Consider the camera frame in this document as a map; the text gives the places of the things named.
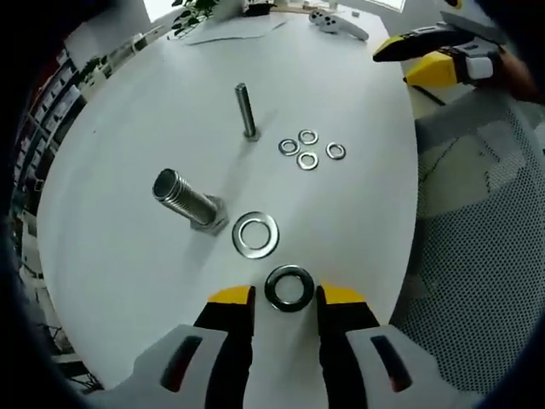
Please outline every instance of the metal washer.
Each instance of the metal washer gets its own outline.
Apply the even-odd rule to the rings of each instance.
[[[311,140],[305,139],[305,135],[311,135],[313,138]],[[315,130],[302,130],[299,132],[299,135],[297,135],[297,139],[299,139],[299,142],[303,145],[314,145],[316,142],[318,142],[318,134]]]
[[[283,277],[287,276],[296,277],[300,279],[303,284],[303,294],[294,302],[281,300],[276,293],[276,284],[278,284]],[[285,265],[275,268],[265,281],[265,298],[273,307],[284,313],[301,311],[314,298],[313,278],[307,270],[296,265]]]
[[[295,146],[295,149],[293,150],[288,150],[286,147],[288,145],[293,145]],[[278,150],[285,156],[293,156],[293,155],[296,155],[297,153],[299,153],[299,151],[301,150],[301,145],[299,145],[299,142],[296,141],[295,139],[283,139],[282,141],[280,141],[280,143],[278,144]]]
[[[311,164],[305,164],[303,162],[304,158],[312,158],[313,162]],[[301,152],[299,155],[297,155],[297,164],[303,170],[316,169],[318,166],[318,155],[314,152]]]
[[[340,153],[333,153],[331,151],[331,149],[333,149],[334,147],[339,149],[341,152]],[[345,156],[347,156],[347,150],[344,148],[344,146],[341,145],[340,143],[336,143],[336,142],[328,143],[327,147],[325,147],[325,153],[327,153],[327,156],[329,156],[333,160],[341,160]]]
[[[244,228],[251,223],[263,224],[269,231],[268,241],[260,248],[248,246],[242,238]],[[279,239],[280,232],[274,219],[260,211],[251,211],[242,215],[232,227],[232,243],[241,255],[251,260],[263,258],[271,254],[278,245]]]

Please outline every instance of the mesh chair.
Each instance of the mesh chair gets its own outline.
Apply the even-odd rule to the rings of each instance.
[[[455,387],[490,392],[545,305],[545,161],[510,97],[474,91],[416,121],[418,217],[392,318]]]

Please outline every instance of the round table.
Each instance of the round table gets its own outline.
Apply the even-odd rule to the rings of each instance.
[[[350,17],[349,10],[342,8]],[[362,293],[387,323],[414,233],[417,152],[399,64],[376,64],[388,37],[379,17],[353,18],[368,43],[320,32],[305,15],[265,37],[199,45],[165,37],[128,61],[83,109],[53,162],[38,211],[38,245],[55,310],[77,354],[112,387],[135,358],[215,292],[255,285],[247,407],[327,407],[316,308],[274,309],[263,295],[276,267],[297,264],[317,284]],[[243,138],[234,87],[245,82],[258,142]],[[278,151],[316,130],[318,168]],[[329,142],[347,150],[325,154]],[[191,230],[152,196],[172,168],[224,199],[229,225]],[[233,247],[241,215],[262,211],[276,250],[249,260]]]

